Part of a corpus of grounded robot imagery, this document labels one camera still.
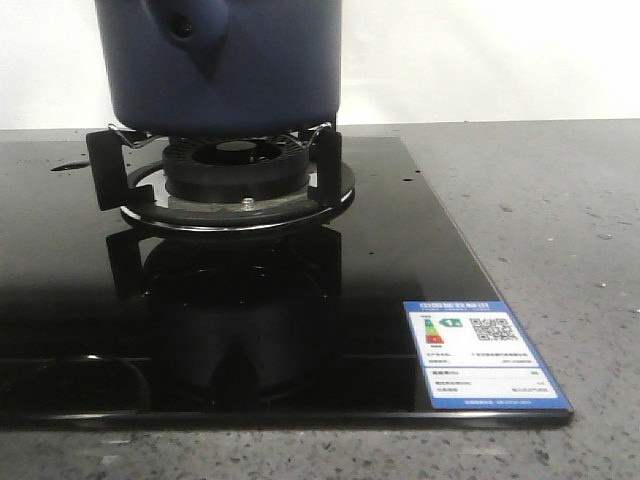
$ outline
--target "gas stove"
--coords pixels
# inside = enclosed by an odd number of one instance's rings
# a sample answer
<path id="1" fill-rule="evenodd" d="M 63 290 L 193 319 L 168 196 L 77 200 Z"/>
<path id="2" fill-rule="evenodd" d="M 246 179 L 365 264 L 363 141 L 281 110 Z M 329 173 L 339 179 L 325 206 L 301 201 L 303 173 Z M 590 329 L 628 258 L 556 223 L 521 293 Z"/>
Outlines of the gas stove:
<path id="1" fill-rule="evenodd" d="M 355 174 L 357 198 L 346 181 L 327 197 L 338 199 L 326 204 L 339 216 L 258 223 L 293 220 L 285 233 L 238 236 L 246 225 L 229 230 L 208 221 L 185 235 L 180 220 L 147 215 L 151 206 L 130 196 L 129 206 L 110 209 L 132 188 L 166 186 L 164 177 L 154 183 L 158 169 L 149 165 L 163 152 L 171 157 L 167 149 L 173 160 L 202 148 L 241 163 L 250 163 L 250 151 L 271 155 L 262 139 L 247 141 L 220 148 L 157 140 L 125 149 L 116 175 L 136 181 L 112 202 L 98 191 L 108 211 L 96 202 L 84 142 L 0 143 L 0 425 L 427 428 L 570 420 L 568 405 L 440 408 L 433 401 L 404 302 L 500 295 L 396 138 L 345 138 L 341 178 Z M 156 194 L 154 208 L 172 201 L 184 210 L 201 200 L 170 197 Z M 262 201 L 240 193 L 234 208 L 255 218 Z M 306 194 L 291 200 L 306 201 Z M 226 215 L 215 207 L 195 210 L 201 214 Z"/>
<path id="2" fill-rule="evenodd" d="M 335 218 L 355 196 L 329 122 L 297 136 L 169 137 L 161 161 L 127 172 L 123 147 L 157 138 L 110 125 L 87 135 L 87 147 L 100 208 L 120 207 L 132 226 L 161 236 L 288 235 Z"/>

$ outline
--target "sticker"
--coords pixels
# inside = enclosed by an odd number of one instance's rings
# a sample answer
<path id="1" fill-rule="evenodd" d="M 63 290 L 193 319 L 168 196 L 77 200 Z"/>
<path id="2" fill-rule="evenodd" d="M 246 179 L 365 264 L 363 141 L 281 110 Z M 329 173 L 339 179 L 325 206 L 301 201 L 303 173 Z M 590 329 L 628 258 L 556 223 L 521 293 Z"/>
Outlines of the sticker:
<path id="1" fill-rule="evenodd" d="M 569 409 L 504 302 L 405 302 L 434 408 Z"/>

